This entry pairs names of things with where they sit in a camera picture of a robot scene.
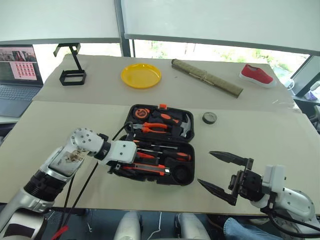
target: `black phone stand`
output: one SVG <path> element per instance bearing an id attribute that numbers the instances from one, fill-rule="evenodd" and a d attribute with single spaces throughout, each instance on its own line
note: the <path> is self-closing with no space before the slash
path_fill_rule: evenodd
<path id="1" fill-rule="evenodd" d="M 80 43 L 60 43 L 56 47 L 55 51 L 53 52 L 53 55 L 56 57 L 60 48 L 62 47 L 69 47 L 73 59 L 75 61 L 76 66 L 78 67 L 78 70 L 63 70 L 60 76 L 60 82 L 63 86 L 73 86 L 73 85 L 83 85 L 85 84 L 86 79 L 86 72 L 83 70 L 80 66 L 79 60 L 77 58 L 77 54 L 81 48 Z M 81 81 L 66 81 L 66 78 L 75 78 L 75 77 L 82 77 Z"/>

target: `yellow plate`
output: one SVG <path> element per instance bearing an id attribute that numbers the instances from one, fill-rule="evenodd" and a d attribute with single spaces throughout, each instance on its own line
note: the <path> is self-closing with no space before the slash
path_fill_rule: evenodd
<path id="1" fill-rule="evenodd" d="M 136 89 L 146 89 L 156 85 L 161 79 L 161 72 L 153 65 L 137 63 L 126 66 L 121 73 L 122 81 Z"/>

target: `jeans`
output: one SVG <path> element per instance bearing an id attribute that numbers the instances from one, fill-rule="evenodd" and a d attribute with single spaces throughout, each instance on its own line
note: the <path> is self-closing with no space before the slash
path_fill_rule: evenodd
<path id="1" fill-rule="evenodd" d="M 229 217 L 223 226 L 226 240 L 282 240 L 253 225 L 241 225 L 234 218 Z"/>

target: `toolbox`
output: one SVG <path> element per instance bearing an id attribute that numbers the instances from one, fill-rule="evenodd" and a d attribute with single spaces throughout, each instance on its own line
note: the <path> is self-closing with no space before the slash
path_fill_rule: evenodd
<path id="1" fill-rule="evenodd" d="M 119 163 L 112 168 L 118 176 L 138 181 L 156 181 L 163 185 L 185 186 L 194 180 L 195 151 L 189 144 L 195 135 L 191 112 L 165 104 L 136 104 L 130 108 L 125 123 L 137 154 L 132 164 Z"/>

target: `laptop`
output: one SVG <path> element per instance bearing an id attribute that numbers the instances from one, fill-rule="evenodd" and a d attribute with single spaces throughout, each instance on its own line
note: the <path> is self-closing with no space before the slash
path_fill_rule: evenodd
<path id="1" fill-rule="evenodd" d="M 0 45 L 0 116 L 20 117 L 43 85 L 32 45 Z"/>

